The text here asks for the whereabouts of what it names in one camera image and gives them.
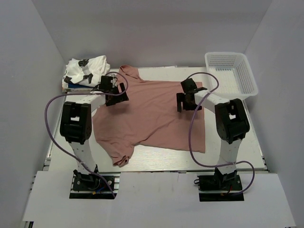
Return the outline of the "pink t shirt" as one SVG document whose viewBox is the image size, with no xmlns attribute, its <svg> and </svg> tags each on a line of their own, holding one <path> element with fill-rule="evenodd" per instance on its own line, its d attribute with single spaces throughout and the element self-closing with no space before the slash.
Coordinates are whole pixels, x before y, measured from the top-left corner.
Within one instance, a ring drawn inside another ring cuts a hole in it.
<svg viewBox="0 0 304 228">
<path fill-rule="evenodd" d="M 126 165 L 138 144 L 205 152 L 204 112 L 177 111 L 179 82 L 143 80 L 129 65 L 120 66 L 119 73 L 127 78 L 129 100 L 103 105 L 92 117 L 95 140 L 114 166 Z"/>
</svg>

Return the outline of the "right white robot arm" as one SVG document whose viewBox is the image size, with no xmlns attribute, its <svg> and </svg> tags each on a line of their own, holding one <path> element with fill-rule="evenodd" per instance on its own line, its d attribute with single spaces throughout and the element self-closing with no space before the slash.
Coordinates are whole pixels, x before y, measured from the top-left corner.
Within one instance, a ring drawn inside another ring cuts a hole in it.
<svg viewBox="0 0 304 228">
<path fill-rule="evenodd" d="M 204 87 L 197 87 L 191 78 L 180 84 L 183 92 L 176 94 L 178 112 L 206 108 L 215 115 L 221 146 L 214 182 L 219 189 L 224 190 L 236 176 L 238 150 L 250 129 L 243 103 L 238 98 L 229 100 L 211 93 Z"/>
</svg>

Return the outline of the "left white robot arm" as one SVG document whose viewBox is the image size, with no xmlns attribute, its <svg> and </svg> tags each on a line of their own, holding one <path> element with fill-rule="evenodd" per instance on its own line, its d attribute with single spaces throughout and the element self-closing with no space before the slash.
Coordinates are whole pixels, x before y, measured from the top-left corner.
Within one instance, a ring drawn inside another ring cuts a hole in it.
<svg viewBox="0 0 304 228">
<path fill-rule="evenodd" d="M 101 77 L 93 90 L 75 102 L 65 102 L 60 123 L 60 134 L 69 143 L 77 160 L 77 172 L 85 174 L 84 184 L 91 190 L 100 185 L 98 166 L 93 159 L 89 138 L 92 134 L 92 112 L 99 107 L 128 101 L 128 83 L 117 83 L 111 72 Z"/>
</svg>

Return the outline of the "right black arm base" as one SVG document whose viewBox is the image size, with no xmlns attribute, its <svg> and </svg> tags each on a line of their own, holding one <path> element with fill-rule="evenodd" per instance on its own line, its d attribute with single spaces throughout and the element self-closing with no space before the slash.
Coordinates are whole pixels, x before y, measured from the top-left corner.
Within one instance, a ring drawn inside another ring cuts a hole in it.
<svg viewBox="0 0 304 228">
<path fill-rule="evenodd" d="M 213 175 L 199 175 L 193 183 L 198 186 L 200 202 L 244 201 L 244 194 L 239 194 L 243 188 L 238 174 L 222 181 L 215 171 Z"/>
</svg>

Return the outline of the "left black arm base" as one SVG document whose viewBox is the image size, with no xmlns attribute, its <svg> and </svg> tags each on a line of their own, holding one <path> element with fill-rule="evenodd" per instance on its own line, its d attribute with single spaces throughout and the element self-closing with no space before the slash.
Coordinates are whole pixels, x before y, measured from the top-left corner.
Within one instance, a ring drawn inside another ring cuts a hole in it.
<svg viewBox="0 0 304 228">
<path fill-rule="evenodd" d="M 73 171 L 73 179 L 70 189 L 70 199 L 80 200 L 113 200 L 118 192 L 118 176 L 103 175 L 105 180 L 92 174 L 82 174 L 77 170 Z"/>
</svg>

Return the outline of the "white printed folded t shirt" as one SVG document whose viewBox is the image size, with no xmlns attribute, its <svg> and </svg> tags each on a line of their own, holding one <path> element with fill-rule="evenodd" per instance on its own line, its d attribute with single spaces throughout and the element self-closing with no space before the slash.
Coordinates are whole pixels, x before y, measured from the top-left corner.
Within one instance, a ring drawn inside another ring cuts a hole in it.
<svg viewBox="0 0 304 228">
<path fill-rule="evenodd" d="M 80 85 L 94 87 L 110 71 L 110 64 L 106 56 L 98 56 L 90 59 L 71 59 L 66 65 L 63 75 L 63 86 Z"/>
</svg>

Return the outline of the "blue folded t shirt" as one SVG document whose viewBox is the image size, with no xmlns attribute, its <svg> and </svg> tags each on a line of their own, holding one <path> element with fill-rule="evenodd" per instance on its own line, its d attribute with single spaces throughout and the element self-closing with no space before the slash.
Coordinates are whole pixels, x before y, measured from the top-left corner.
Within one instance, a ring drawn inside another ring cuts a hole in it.
<svg viewBox="0 0 304 228">
<path fill-rule="evenodd" d="M 70 91 L 88 91 L 92 90 L 94 86 L 86 86 L 86 85 L 79 85 L 79 84 L 69 84 L 63 82 L 62 84 L 62 91 L 70 92 Z"/>
</svg>

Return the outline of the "white plastic basket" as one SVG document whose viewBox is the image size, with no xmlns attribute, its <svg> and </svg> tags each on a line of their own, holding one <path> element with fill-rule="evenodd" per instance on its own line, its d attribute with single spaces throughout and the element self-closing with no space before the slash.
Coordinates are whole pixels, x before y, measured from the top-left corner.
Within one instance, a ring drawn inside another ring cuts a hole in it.
<svg viewBox="0 0 304 228">
<path fill-rule="evenodd" d="M 258 94 L 247 57 L 236 52 L 208 52 L 205 54 L 208 73 L 219 81 L 215 94 L 227 99 L 245 100 Z"/>
</svg>

